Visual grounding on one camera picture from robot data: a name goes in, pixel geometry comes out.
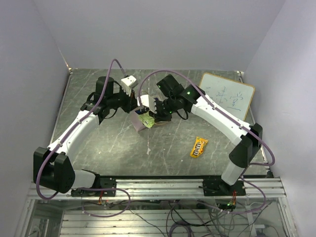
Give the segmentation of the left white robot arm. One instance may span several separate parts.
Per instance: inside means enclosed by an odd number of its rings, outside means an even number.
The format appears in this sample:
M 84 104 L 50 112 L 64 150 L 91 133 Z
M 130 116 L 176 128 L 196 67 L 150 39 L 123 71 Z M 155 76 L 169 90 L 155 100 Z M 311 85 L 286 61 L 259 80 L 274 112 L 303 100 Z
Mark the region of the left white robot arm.
M 118 83 L 113 78 L 99 77 L 95 91 L 89 94 L 78 115 L 64 133 L 47 148 L 38 147 L 33 158 L 33 179 L 36 187 L 67 193 L 83 188 L 89 196 L 95 196 L 103 188 L 101 176 L 93 171 L 74 170 L 72 159 L 89 134 L 103 120 L 110 119 L 111 110 L 122 109 L 129 113 L 137 107 L 134 87 L 137 80 L 127 76 Z

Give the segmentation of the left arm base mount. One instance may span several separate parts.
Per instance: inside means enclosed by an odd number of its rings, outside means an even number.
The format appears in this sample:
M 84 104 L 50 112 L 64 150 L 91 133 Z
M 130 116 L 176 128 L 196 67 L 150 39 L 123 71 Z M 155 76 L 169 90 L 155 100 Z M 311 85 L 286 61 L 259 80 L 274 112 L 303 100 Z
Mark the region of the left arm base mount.
M 92 185 L 92 189 L 111 189 L 110 191 L 88 191 L 82 189 L 72 189 L 72 197 L 99 197 L 101 194 L 105 197 L 114 197 L 116 191 L 114 190 L 117 187 L 117 182 L 115 178 L 107 176 L 99 176 L 96 178 Z

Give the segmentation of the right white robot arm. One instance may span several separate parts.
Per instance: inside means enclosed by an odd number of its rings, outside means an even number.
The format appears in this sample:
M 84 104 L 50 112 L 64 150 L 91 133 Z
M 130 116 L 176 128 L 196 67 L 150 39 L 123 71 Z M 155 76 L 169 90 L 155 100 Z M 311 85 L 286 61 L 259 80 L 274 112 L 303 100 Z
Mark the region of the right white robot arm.
M 261 148 L 262 126 L 239 120 L 213 102 L 197 85 L 191 83 L 183 87 L 171 74 L 161 79 L 157 86 L 166 99 L 155 101 L 155 120 L 170 121 L 173 113 L 184 110 L 185 114 L 192 113 L 213 125 L 235 145 L 229 153 L 229 162 L 221 175 L 222 180 L 217 184 L 221 194 L 229 195 L 235 190 L 235 182 Z

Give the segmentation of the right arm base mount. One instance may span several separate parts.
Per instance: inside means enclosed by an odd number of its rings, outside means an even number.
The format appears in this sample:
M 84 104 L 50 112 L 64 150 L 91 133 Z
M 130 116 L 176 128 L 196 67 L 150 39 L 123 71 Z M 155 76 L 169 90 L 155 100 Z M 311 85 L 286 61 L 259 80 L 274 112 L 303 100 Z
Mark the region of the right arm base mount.
M 214 196 L 245 196 L 246 191 L 243 181 L 237 181 L 233 185 L 225 183 L 220 176 L 207 176 L 203 178 L 202 185 L 199 186 L 203 190 L 205 197 Z

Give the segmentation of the white paper bag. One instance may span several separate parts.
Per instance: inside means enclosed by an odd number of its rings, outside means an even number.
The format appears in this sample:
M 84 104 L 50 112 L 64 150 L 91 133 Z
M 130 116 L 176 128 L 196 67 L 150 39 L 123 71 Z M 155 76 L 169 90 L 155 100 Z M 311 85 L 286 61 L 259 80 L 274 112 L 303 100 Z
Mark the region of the white paper bag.
M 155 100 L 158 99 L 160 100 L 161 97 L 156 95 L 152 96 Z M 145 129 L 146 127 L 142 124 L 142 122 L 139 120 L 138 115 L 144 114 L 146 112 L 150 113 L 150 116 L 154 117 L 153 114 L 148 108 L 146 107 L 137 107 L 135 110 L 133 110 L 129 116 L 130 121 L 132 125 L 134 126 L 135 130 L 139 132 L 140 130 Z

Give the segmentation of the green snack packet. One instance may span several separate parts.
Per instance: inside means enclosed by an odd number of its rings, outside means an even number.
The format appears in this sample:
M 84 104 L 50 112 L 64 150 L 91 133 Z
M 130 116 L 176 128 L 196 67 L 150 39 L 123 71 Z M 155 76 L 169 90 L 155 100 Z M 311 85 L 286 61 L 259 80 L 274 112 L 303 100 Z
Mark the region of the green snack packet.
M 150 116 L 149 112 L 138 115 L 138 118 L 146 128 L 151 128 L 155 124 L 155 119 Z

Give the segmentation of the yellow M&M's packet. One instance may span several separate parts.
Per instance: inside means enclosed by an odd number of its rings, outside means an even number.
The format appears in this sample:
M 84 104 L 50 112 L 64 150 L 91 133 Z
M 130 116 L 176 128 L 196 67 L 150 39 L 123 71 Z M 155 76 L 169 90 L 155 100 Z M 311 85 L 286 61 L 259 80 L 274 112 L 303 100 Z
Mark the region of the yellow M&M's packet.
M 207 145 L 208 140 L 201 137 L 196 137 L 194 147 L 191 150 L 190 156 L 192 158 L 198 158 L 203 152 Z

